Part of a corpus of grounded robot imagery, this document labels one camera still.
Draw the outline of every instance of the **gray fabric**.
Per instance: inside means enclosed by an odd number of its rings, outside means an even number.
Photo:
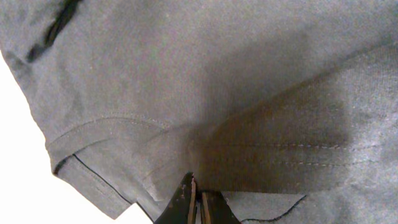
[[[157,218],[194,171],[247,222],[394,223],[397,22],[393,0],[14,0],[0,48],[53,173],[112,218]]]

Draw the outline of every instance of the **gray garment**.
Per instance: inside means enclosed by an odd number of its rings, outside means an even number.
[[[0,48],[53,173],[112,218],[193,171],[248,223],[396,223],[397,24],[396,0],[13,0]]]

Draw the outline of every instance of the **white surface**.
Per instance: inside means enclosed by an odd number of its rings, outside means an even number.
[[[0,56],[0,223],[152,223],[134,204],[117,220],[52,175],[44,136]]]

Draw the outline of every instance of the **clothing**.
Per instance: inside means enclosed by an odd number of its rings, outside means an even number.
[[[112,218],[155,220],[192,171],[247,223],[395,223],[397,22],[392,0],[14,0],[0,49],[52,172]]]

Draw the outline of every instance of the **cloth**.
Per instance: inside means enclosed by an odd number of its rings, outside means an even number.
[[[397,24],[395,0],[3,0],[0,49],[52,172],[112,218],[192,171],[246,223],[396,223]]]

